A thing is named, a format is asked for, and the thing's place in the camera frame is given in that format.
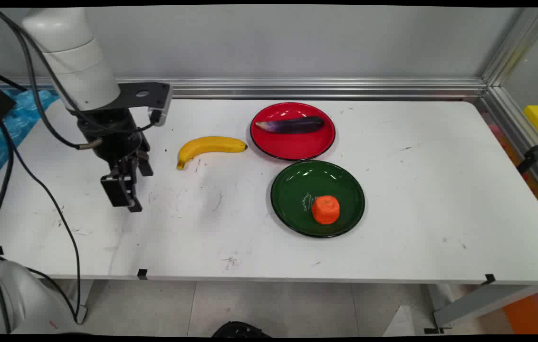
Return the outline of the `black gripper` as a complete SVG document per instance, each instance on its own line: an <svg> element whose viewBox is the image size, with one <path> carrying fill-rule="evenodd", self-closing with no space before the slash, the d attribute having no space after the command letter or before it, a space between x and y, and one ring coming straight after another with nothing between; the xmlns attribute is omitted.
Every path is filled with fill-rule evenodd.
<svg viewBox="0 0 538 342"><path fill-rule="evenodd" d="M85 139L102 143L93 148L100 159L112 165L110 173L100 178L100 184L114 207L124 207L132 213L143 210L136 194L137 169L143 177L151 177L154 171L149 162L150 144L128 108L104 111L85 111L78 119L78 129ZM126 159L135 155L137 159Z"/></svg>

